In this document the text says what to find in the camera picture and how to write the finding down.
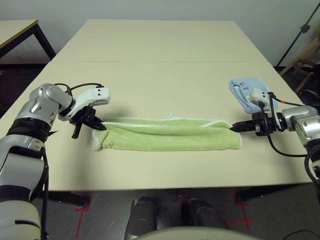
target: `black table leg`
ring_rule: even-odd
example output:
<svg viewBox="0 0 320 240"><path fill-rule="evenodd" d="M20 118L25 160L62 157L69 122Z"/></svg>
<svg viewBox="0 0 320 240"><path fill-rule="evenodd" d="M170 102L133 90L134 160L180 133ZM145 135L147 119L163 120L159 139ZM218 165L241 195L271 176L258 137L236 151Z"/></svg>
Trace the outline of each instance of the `black table leg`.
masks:
<svg viewBox="0 0 320 240"><path fill-rule="evenodd" d="M41 30L41 28L39 27L38 24L34 25L33 29L34 29L34 36L36 37L36 39L38 40L38 42L42 46L42 48L45 51L45 53L52 60L56 56L55 50L50 45L48 39L46 38L46 36L42 32L42 30Z"/></svg>
<svg viewBox="0 0 320 240"><path fill-rule="evenodd" d="M243 203L252 199L262 198L266 195L273 194L278 191L287 190L299 185L301 184L253 186L248 190L238 192L235 196L235 199L238 203Z"/></svg>
<svg viewBox="0 0 320 240"><path fill-rule="evenodd" d="M52 60L56 53L52 46L50 45L48 39L42 32L41 28L38 24L34 25L33 27L29 28L28 30L21 33L18 37L13 39L12 41L8 42L5 46L0 48L0 58L2 58L4 55L6 55L8 52L10 52L12 49L14 49L16 46L18 46L20 43L22 43L24 40L26 40L28 37L30 37L32 34L36 37L40 45L42 46L45 53L48 55L48 57Z"/></svg>
<svg viewBox="0 0 320 240"><path fill-rule="evenodd" d="M70 191L49 191L48 200L86 208L89 204L90 198L88 196L71 193Z"/></svg>

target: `gray floor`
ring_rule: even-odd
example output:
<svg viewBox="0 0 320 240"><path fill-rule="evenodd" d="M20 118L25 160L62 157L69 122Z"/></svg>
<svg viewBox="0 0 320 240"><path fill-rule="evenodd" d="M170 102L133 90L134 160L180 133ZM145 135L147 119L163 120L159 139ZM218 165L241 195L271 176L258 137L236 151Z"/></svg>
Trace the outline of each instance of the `gray floor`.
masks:
<svg viewBox="0 0 320 240"><path fill-rule="evenodd" d="M41 69L0 69L0 117L40 71ZM294 89L301 76L293 76L288 72L284 79ZM314 82L309 84L313 84L312 89L317 89L319 83L315 86ZM303 102L319 101L307 92L303 92L300 97ZM181 226L180 205L189 198L207 201L227 223L241 222L245 220L243 209L235 205L233 195L239 190L226 187L89 192L87 194L92 196L92 202L89 211L84 213L76 211L73 205L49 202L47 231L51 240L122 240L132 200L141 196L149 196L155 200L159 229ZM37 199L34 203L41 210L42 201ZM249 225L249 231L245 224L230 224L230 229L265 240L281 240L287 234L302 229L320 235L320 204L311 184L253 199L244 209L247 220L254 221ZM77 231L81 214L82 221ZM315 239L317 238L308 232L297 233L288 238Z"/></svg>

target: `blue towel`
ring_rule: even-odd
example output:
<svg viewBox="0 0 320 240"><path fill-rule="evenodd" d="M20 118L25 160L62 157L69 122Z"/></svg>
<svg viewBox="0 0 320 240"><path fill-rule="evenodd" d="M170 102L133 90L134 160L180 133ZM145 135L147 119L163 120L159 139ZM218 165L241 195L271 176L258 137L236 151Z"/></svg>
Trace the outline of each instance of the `blue towel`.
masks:
<svg viewBox="0 0 320 240"><path fill-rule="evenodd" d="M270 92L267 86L255 77L239 78L229 82L229 89L248 114L254 114L261 111L260 107L249 101L249 96L254 88L261 89L265 93ZM276 109L278 105L279 103L276 100L273 100L274 109Z"/></svg>

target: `cable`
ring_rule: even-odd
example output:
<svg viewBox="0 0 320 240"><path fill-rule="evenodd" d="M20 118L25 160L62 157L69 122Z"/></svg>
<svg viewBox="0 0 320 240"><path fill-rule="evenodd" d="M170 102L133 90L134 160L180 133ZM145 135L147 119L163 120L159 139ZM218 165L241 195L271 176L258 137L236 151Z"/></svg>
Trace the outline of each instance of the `cable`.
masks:
<svg viewBox="0 0 320 240"><path fill-rule="evenodd" d="M303 106L303 105L301 105L301 104L297 104L297 103L292 103L292 102L280 100L280 99L276 98L275 95L273 95L272 97L273 97L274 100L276 100L276 101L278 101L278 102L280 102L280 103L282 103L282 104L288 104L288 105L293 105L293 106Z"/></svg>
<svg viewBox="0 0 320 240"><path fill-rule="evenodd" d="M301 89L299 91L299 94L298 94L299 96L302 94L302 91L309 92L309 93L313 94L314 96L316 96L318 99L320 99L320 95L318 93L316 93L315 91L310 90L310 89Z"/></svg>
<svg viewBox="0 0 320 240"><path fill-rule="evenodd" d="M273 150L275 150L278 154L281 154L281 155L286 156L286 157L293 157L293 158L305 157L306 154L301 154L301 155L287 154L287 153L283 153L283 152L279 151L278 149L276 149L275 145L274 145L273 142L272 142L272 139L271 139L271 137L270 137L270 134L269 134L268 122L267 122L267 119L266 119L266 114L265 114L265 110L264 110L264 107L263 107L263 103L262 103L262 102L259 103L259 107L260 107L260 109L261 109L262 116L263 116L263 120L264 120L264 124L265 124L266 136L268 137L269 143L270 143L271 147L273 148Z"/></svg>
<svg viewBox="0 0 320 240"><path fill-rule="evenodd" d="M65 86L66 87L66 93L68 93L72 97L72 91L71 91L72 89L67 84L55 83L54 85L56 85L56 86L58 86L58 85Z"/></svg>
<svg viewBox="0 0 320 240"><path fill-rule="evenodd" d="M95 85L98 88L102 88L103 87L100 83L89 82L89 83L84 83L84 84L80 84L80 85L77 85L77 86L73 86L73 87L70 88L70 90L77 89L77 88L80 88L80 87L83 87L83 86L91 86L91 85Z"/></svg>
<svg viewBox="0 0 320 240"><path fill-rule="evenodd" d="M44 167L47 170L46 179L44 181L44 191L43 191L43 201L42 201L42 212L41 212L41 239L45 240L48 238L48 233L46 231L47 224L47 206L49 198L49 165L46 155L46 149L42 150Z"/></svg>
<svg viewBox="0 0 320 240"><path fill-rule="evenodd" d="M305 105L320 106L320 102L306 102Z"/></svg>
<svg viewBox="0 0 320 240"><path fill-rule="evenodd" d="M292 233L289 233L287 236L285 236L282 240L286 240L288 237L290 237L293 234L297 234L297 233L302 233L302 232L308 232L308 233L312 233L313 235L315 235L318 239L320 239L320 236L317 235L315 232L310 231L310 230L299 230L299 231L294 231Z"/></svg>
<svg viewBox="0 0 320 240"><path fill-rule="evenodd" d="M320 186L320 181L318 179L315 178L315 176L311 173L310 167L309 167L309 160L312 157L312 155L318 151L320 149L320 146L315 146L313 147L305 156L304 158L304 168L306 173L308 174L309 178L311 178L312 182L317 185Z"/></svg>
<svg viewBox="0 0 320 240"><path fill-rule="evenodd" d="M304 25L302 25L300 27L300 32L298 33L298 35L295 37L295 39L293 40L293 42L291 43L291 45L289 46L289 48L286 50L286 52L284 53L284 55L281 57L280 61L277 63L277 67L279 67L280 63L282 62L283 59L285 59L285 57L287 56L288 52L291 50L291 48L293 47L293 45L296 43L296 41L298 40L298 38L300 37L300 35L302 33L306 33L310 26L308 25L308 23L310 22L311 18L315 15L316 11L318 10L318 8L320 7L320 3L315 7L315 9L313 10L313 12L311 13L311 16L309 17L309 19L306 21L306 23Z"/></svg>
<svg viewBox="0 0 320 240"><path fill-rule="evenodd" d="M273 124L275 125L275 128L278 131L284 132L285 130L280 128L277 121L276 121L275 109L274 109L274 94L273 94L273 92L268 92L268 94L269 94L269 99L270 99L270 109L271 109Z"/></svg>

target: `white wall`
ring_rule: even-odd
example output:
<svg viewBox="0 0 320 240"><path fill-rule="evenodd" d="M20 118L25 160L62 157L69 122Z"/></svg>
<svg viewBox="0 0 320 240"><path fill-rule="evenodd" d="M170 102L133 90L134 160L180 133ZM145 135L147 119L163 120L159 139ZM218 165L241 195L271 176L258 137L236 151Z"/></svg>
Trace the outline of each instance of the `white wall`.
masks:
<svg viewBox="0 0 320 240"><path fill-rule="evenodd" d="M319 0L0 0L0 20L39 19L56 52L87 19L233 20L262 54L276 65ZM315 37L319 10L311 28L281 65L296 57ZM4 63L46 63L32 36L0 59Z"/></svg>

